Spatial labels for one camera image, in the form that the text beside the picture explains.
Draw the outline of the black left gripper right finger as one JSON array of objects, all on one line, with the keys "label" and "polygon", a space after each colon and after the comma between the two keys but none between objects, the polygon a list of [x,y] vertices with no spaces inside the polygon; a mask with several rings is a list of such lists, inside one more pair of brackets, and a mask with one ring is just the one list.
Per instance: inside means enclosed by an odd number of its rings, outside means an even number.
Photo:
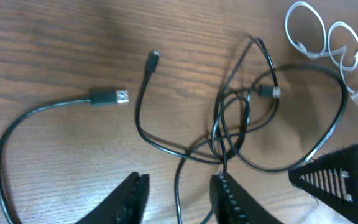
[{"label": "black left gripper right finger", "polygon": [[211,176],[209,198],[219,224],[281,223],[227,172]]}]

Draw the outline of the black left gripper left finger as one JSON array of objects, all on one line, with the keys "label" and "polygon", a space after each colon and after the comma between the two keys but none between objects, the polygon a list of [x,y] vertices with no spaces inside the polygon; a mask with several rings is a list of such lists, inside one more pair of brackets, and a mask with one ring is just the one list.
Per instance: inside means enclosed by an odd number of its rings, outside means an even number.
[{"label": "black left gripper left finger", "polygon": [[140,224],[150,192],[150,176],[132,172],[77,224]]}]

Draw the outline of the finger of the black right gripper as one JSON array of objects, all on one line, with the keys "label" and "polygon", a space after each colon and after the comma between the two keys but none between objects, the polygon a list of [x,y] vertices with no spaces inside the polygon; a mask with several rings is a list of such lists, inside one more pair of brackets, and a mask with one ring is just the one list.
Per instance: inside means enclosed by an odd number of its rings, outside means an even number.
[{"label": "finger of the black right gripper", "polygon": [[289,181],[358,223],[358,143],[288,171]]}]

